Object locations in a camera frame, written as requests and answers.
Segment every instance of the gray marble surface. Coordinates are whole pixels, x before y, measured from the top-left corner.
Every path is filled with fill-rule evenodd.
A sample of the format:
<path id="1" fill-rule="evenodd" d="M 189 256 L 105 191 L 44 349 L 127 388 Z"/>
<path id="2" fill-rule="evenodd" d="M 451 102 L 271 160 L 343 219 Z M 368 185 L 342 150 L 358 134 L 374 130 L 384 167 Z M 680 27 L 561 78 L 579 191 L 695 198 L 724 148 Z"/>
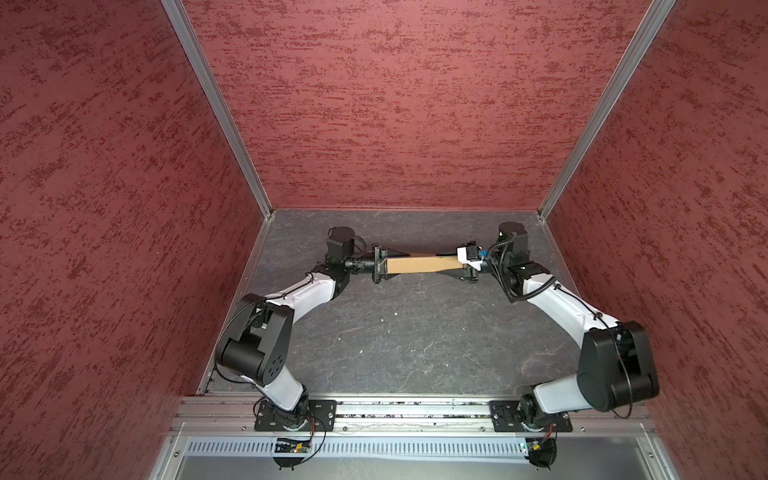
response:
<path id="1" fill-rule="evenodd" d="M 531 258 L 558 275 L 533 213 L 281 210 L 270 227 L 251 290 L 271 293 L 304 278 L 326 252 L 330 227 L 351 227 L 370 246 L 433 253 L 475 240 L 490 246 L 498 225 L 526 226 Z M 578 348 L 529 303 L 511 304 L 495 280 L 400 275 L 375 285 L 353 276 L 335 300 L 293 327 L 287 365 L 315 393 L 514 395 L 570 375 Z M 208 391 L 250 391 L 214 373 Z"/>

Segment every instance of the wooden block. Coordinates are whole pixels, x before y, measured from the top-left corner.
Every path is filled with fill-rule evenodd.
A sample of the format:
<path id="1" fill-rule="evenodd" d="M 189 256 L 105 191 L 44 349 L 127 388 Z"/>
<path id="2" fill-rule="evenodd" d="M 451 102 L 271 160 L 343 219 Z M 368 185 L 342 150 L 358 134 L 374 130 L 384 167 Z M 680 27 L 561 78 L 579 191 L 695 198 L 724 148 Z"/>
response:
<path id="1" fill-rule="evenodd" d="M 430 273 L 443 270 L 455 270 L 464 268 L 456 255 L 450 257 L 435 257 L 434 255 L 423 257 L 388 258 L 386 260 L 386 272 L 394 273 Z"/>

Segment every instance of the black cable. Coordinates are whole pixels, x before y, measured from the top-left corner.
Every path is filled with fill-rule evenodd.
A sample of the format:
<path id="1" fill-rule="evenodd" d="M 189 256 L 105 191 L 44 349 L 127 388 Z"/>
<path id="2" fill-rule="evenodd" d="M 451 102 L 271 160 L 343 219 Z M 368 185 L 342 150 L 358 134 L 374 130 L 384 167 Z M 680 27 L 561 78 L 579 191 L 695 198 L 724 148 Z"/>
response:
<path id="1" fill-rule="evenodd" d="M 258 405 L 259 408 L 261 408 L 261 403 L 264 400 L 268 400 L 268 398 L 267 397 L 261 397 L 260 399 L 258 399 L 257 401 L 255 401 L 253 403 L 253 416 L 256 417 L 257 419 L 258 419 L 258 415 L 256 414 L 256 406 Z M 253 429 L 256 430 L 256 422 L 255 421 L 253 423 Z"/>
<path id="2" fill-rule="evenodd" d="M 509 249 L 509 245 L 515 240 L 516 237 L 517 237 L 517 235 L 515 235 L 513 233 L 511 235 L 511 237 L 508 238 L 507 240 L 501 240 L 501 241 L 498 241 L 498 242 L 494 243 L 493 245 L 491 245 L 490 248 L 488 248 L 488 251 L 486 253 L 486 257 L 490 259 L 489 263 L 493 267 L 493 270 L 495 272 L 495 276 L 496 276 L 496 280 L 498 281 L 498 284 L 502 287 L 502 291 L 506 295 L 507 300 L 509 300 L 512 303 L 523 302 L 523 301 L 526 301 L 526 300 L 530 300 L 533 297 L 542 294 L 547 288 L 552 286 L 554 284 L 554 282 L 557 281 L 557 279 L 554 278 L 554 276 L 552 276 L 552 277 L 549 278 L 549 280 L 544 282 L 539 288 L 537 288 L 536 290 L 533 290 L 532 292 L 528 292 L 525 295 L 517 295 L 517 294 L 515 294 L 515 291 L 512 289 L 512 286 L 510 284 L 508 284 L 509 283 L 508 276 L 502 275 L 502 272 L 504 272 L 504 267 L 503 267 L 504 266 L 504 258 L 507 256 L 507 250 Z M 491 252 L 493 250 L 496 250 L 499 247 L 504 247 L 504 249 L 502 250 L 502 253 L 499 256 L 498 265 L 496 265 L 494 263 L 493 257 L 491 256 Z"/>
<path id="3" fill-rule="evenodd" d="M 320 451 L 320 449 L 322 449 L 322 448 L 323 448 L 323 445 L 325 445 L 325 444 L 326 444 L 326 435 L 328 435 L 328 430 L 326 429 L 326 424 L 325 424 L 325 423 L 323 423 L 323 420 L 321 420 L 321 419 L 317 419 L 317 418 L 315 418 L 315 416 L 314 416 L 314 415 L 312 415 L 312 421 L 314 422 L 315 420 L 317 420 L 318 422 L 320 422 L 320 425 L 322 425 L 322 426 L 323 426 L 323 441 L 320 443 L 320 446 L 317 448 L 317 450 L 315 450 L 314 452 L 312 452 L 312 455 L 310 455 L 310 456 L 306 457 L 304 460 L 302 460 L 301 462 L 297 463 L 297 464 L 296 464 L 296 466 L 298 466 L 298 465 L 301 465 L 301 464 L 303 464 L 303 463 L 307 463 L 307 462 L 310 460 L 310 458 L 312 458 L 313 456 L 317 455 L 317 452 L 319 452 L 319 451 Z"/>
<path id="4" fill-rule="evenodd" d="M 214 362 L 214 372 L 219 374 L 219 378 L 221 378 L 222 380 L 225 380 L 225 381 L 227 381 L 229 383 L 250 383 L 250 382 L 241 382 L 240 380 L 228 379 L 226 376 L 224 376 L 221 373 L 221 370 L 219 370 L 219 366 L 215 362 Z"/>
<path id="5" fill-rule="evenodd" d="M 241 308 L 240 310 L 238 310 L 237 313 L 232 315 L 232 318 L 230 318 L 230 321 L 227 322 L 227 326 L 225 326 L 221 330 L 221 333 L 219 333 L 219 338 L 216 339 L 216 344 L 214 345 L 214 349 L 216 349 L 219 346 L 219 342 L 221 341 L 221 337 L 224 335 L 224 332 L 226 332 L 227 329 L 230 327 L 230 325 L 232 324 L 232 321 L 235 320 L 238 315 L 240 315 L 242 312 L 244 312 L 246 308 L 248 308 L 249 306 L 254 306 L 257 303 L 258 302 L 251 302 L 251 303 L 247 304 L 246 306 L 244 306 L 243 308 Z M 221 377 L 221 379 L 223 379 L 223 380 L 225 380 L 227 382 L 230 382 L 230 383 L 250 383 L 250 382 L 241 382 L 239 380 L 228 379 L 226 376 L 222 375 L 221 374 L 221 370 L 219 370 L 219 365 L 218 365 L 218 362 L 216 361 L 216 359 L 214 359 L 214 372 L 218 373 L 219 377 Z"/>
<path id="6" fill-rule="evenodd" d="M 563 286 L 560 283 L 558 283 L 557 285 L 554 286 L 554 289 L 555 290 L 560 290 L 562 293 L 565 293 L 566 295 L 572 296 L 576 300 L 578 300 L 579 303 L 581 303 L 581 305 L 583 305 L 584 308 L 587 309 L 587 311 L 592 314 L 592 318 L 594 318 L 595 320 L 600 320 L 600 322 L 605 326 L 605 329 L 608 331 L 608 335 L 611 336 L 611 340 L 613 340 L 614 348 L 616 349 L 616 356 L 619 357 L 619 364 L 621 365 L 621 369 L 624 371 L 624 378 L 627 379 L 627 387 L 629 387 L 629 410 L 627 411 L 627 414 L 624 415 L 624 416 L 621 416 L 618 413 L 616 413 L 616 409 L 612 409 L 611 411 L 618 418 L 620 418 L 622 420 L 626 420 L 626 419 L 628 419 L 632 415 L 632 405 L 634 404 L 634 397 L 632 396 L 632 382 L 630 382 L 630 380 L 629 380 L 629 372 L 627 371 L 627 366 L 624 364 L 624 359 L 621 358 L 621 352 L 619 351 L 619 345 L 616 342 L 616 337 L 611 332 L 611 328 L 608 326 L 608 324 L 605 322 L 605 320 L 603 320 L 603 313 L 602 312 L 593 312 L 592 309 L 589 308 L 589 306 L 587 306 L 587 304 L 582 299 L 580 299 L 579 297 L 575 296 L 571 292 L 567 292 L 567 291 L 563 290 L 562 287 Z"/>
<path id="7" fill-rule="evenodd" d="M 309 278 L 309 279 L 307 279 L 307 281 L 306 281 L 305 283 L 302 283 L 301 285 L 299 285 L 298 287 L 294 288 L 293 290 L 288 290 L 288 291 L 287 291 L 287 292 L 285 292 L 285 293 L 284 293 L 282 296 L 275 296 L 275 297 L 273 297 L 273 298 L 269 298 L 269 299 L 267 299 L 267 300 L 274 300 L 274 299 L 276 299 L 276 298 L 282 298 L 282 299 L 285 299 L 285 298 L 288 296 L 288 294 L 289 294 L 289 293 L 293 293 L 293 292 L 297 291 L 299 288 L 302 288 L 303 286 L 307 286 L 307 285 L 309 285 L 310 283 L 312 283 L 312 282 L 314 282 L 314 281 L 315 281 L 315 275 L 314 275 L 314 273 L 312 273 L 312 272 L 306 272 L 306 273 L 304 273 L 304 275 L 309 275 L 309 276 L 310 276 L 310 278 Z"/>
<path id="8" fill-rule="evenodd" d="M 357 244 L 357 239 L 360 239 L 360 243 L 363 244 L 362 248 L 360 248 L 360 246 Z M 365 253 L 366 250 L 368 250 L 368 244 L 366 243 L 365 240 L 362 239 L 362 237 L 360 235 L 355 235 L 353 237 L 353 240 L 354 240 L 353 241 L 353 245 L 355 246 L 355 248 L 357 248 L 357 250 L 360 250 L 360 253 Z"/>

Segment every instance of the red wall panel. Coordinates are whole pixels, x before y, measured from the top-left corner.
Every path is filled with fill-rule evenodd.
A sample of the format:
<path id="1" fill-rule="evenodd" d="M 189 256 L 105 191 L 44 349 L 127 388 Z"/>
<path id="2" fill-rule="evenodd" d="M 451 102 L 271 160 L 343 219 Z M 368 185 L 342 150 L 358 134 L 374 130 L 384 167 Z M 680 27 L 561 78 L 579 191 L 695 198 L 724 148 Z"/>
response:
<path id="1" fill-rule="evenodd" d="M 678 0 L 550 222 L 581 292 L 652 335 L 685 478 L 768 472 L 768 17 Z"/>
<path id="2" fill-rule="evenodd" d="M 534 210 L 649 0 L 184 4 L 276 207 Z"/>
<path id="3" fill-rule="evenodd" d="M 144 478 L 260 213 L 160 2 L 4 2 L 0 62 L 0 477 Z"/>

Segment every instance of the aluminum frame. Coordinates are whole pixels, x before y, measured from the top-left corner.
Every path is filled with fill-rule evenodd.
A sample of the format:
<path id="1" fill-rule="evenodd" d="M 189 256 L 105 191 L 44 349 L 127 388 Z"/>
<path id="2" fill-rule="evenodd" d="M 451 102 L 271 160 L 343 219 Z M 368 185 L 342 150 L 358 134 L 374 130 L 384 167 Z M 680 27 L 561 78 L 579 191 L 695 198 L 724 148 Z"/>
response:
<path id="1" fill-rule="evenodd" d="M 565 258 L 563 258 L 560 247 L 558 247 L 558 243 L 554 240 L 552 230 L 549 230 L 547 221 L 539 217 L 538 222 L 541 224 L 541 229 L 544 231 L 544 237 L 547 239 L 547 245 L 549 245 L 549 248 L 552 250 L 552 255 L 554 256 L 554 264 L 557 265 L 558 269 L 560 270 L 558 280 L 560 280 L 560 283 L 565 285 L 565 288 L 569 289 L 576 295 L 581 296 L 581 294 L 578 292 L 578 288 L 576 288 L 574 277 L 571 276 L 571 271 L 568 269 L 568 264 L 565 262 Z"/>
<path id="2" fill-rule="evenodd" d="M 576 145 L 574 145 L 573 150 L 565 160 L 560 174 L 555 179 L 547 193 L 547 197 L 544 198 L 541 207 L 538 209 L 539 215 L 544 220 L 552 213 L 565 187 L 584 159 L 595 137 L 597 137 L 605 119 L 611 113 L 614 105 L 616 105 L 621 93 L 629 83 L 630 78 L 632 78 L 634 71 L 637 70 L 637 66 L 645 56 L 645 52 L 648 51 L 651 42 L 653 42 L 656 34 L 659 32 L 659 28 L 661 28 L 664 20 L 667 19 L 667 15 L 672 10 L 675 1 L 653 0 L 645 12 L 632 40 L 630 40 L 627 46 L 627 50 L 624 51 L 624 55 L 616 66 L 611 79 L 608 80 L 603 94 L 600 96 L 597 105 L 595 105 L 592 111 L 592 115 L 584 126 L 584 130 L 581 131 L 581 135 L 576 140 Z"/>
<path id="3" fill-rule="evenodd" d="M 259 204 L 262 215 L 264 215 L 264 218 L 267 218 L 273 211 L 272 204 L 270 204 L 270 200 L 266 196 L 266 191 L 261 184 L 259 174 L 256 172 L 256 167 L 253 165 L 245 142 L 243 142 L 243 138 L 240 136 L 240 131 L 237 130 L 237 125 L 232 118 L 230 109 L 227 107 L 224 96 L 221 94 L 219 84 L 216 83 L 214 73 L 210 70 L 210 65 L 194 33 L 187 10 L 184 9 L 181 0 L 161 0 L 161 2 L 170 19 L 170 23 L 176 31 L 181 46 L 184 47 L 184 52 L 192 64 L 197 80 L 203 87 L 206 97 L 208 97 L 210 107 L 214 110 L 216 118 L 221 125 L 221 130 L 230 143 L 230 148 L 235 154 L 240 169 L 243 171 L 243 176 L 245 176 L 248 182 L 253 197 Z"/>
<path id="4" fill-rule="evenodd" d="M 217 439 L 236 442 L 258 437 L 271 439 L 274 432 L 253 431 L 253 404 L 262 397 L 248 393 L 221 393 L 203 397 L 185 397 L 170 428 L 165 449 L 157 460 L 151 480 L 176 477 L 189 442 Z M 328 438 L 365 439 L 502 439 L 544 435 L 543 432 L 496 433 L 488 402 L 518 397 L 490 396 L 421 396 L 421 395 L 317 395 L 313 399 L 334 399 L 339 404 L 334 415 L 336 424 Z M 570 414 L 574 431 L 559 433 L 564 437 L 635 438 L 638 455 L 654 480 L 674 480 L 677 472 L 658 435 L 648 411 L 635 405 L 629 419 L 613 413 L 585 410 Z"/>

